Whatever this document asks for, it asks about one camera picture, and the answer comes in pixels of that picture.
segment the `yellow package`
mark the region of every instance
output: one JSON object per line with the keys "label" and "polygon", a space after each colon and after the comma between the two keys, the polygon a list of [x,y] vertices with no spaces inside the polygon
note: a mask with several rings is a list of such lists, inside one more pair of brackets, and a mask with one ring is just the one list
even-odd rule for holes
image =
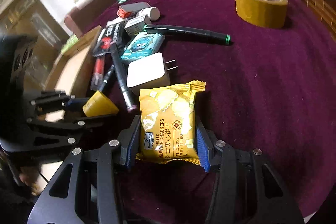
{"label": "yellow package", "polygon": [[205,82],[193,80],[163,88],[140,90],[141,153],[139,160],[165,164],[186,160],[200,164],[194,148],[195,94]]}

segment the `blue tissue pack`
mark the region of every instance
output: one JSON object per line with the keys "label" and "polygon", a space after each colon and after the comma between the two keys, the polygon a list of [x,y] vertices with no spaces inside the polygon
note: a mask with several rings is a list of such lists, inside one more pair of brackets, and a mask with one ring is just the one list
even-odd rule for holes
{"label": "blue tissue pack", "polygon": [[133,39],[120,58],[124,63],[129,64],[154,54],[159,50],[164,39],[164,34],[141,32]]}

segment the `yellow cup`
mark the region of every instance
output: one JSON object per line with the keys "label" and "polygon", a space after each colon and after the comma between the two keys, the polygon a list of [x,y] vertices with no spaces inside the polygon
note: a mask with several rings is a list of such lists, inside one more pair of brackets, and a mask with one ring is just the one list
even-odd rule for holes
{"label": "yellow cup", "polygon": [[86,102],[83,111],[87,117],[117,114],[118,107],[99,90]]}

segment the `small white box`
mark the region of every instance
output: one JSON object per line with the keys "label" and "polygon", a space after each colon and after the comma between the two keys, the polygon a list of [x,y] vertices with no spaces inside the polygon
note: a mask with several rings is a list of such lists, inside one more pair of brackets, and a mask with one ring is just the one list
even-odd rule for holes
{"label": "small white box", "polygon": [[160,52],[133,61],[128,66],[127,86],[136,95],[140,94],[140,89],[169,85],[169,74],[166,72],[165,61]]}
{"label": "small white box", "polygon": [[138,16],[130,19],[125,25],[125,31],[131,37],[136,33],[143,32],[145,25],[151,24],[151,20],[147,15]]}

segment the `metal prong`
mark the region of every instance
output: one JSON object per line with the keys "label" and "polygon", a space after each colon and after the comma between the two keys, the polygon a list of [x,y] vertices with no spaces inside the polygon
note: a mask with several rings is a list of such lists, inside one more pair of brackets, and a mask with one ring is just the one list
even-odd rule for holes
{"label": "metal prong", "polygon": [[170,68],[170,69],[167,69],[166,71],[169,71],[169,70],[171,70],[171,69],[176,69],[177,68],[177,66],[176,67],[172,67],[172,68]]}
{"label": "metal prong", "polygon": [[170,61],[166,62],[165,64],[168,64],[168,63],[171,63],[171,62],[174,62],[174,61],[176,61],[176,59],[170,60]]}

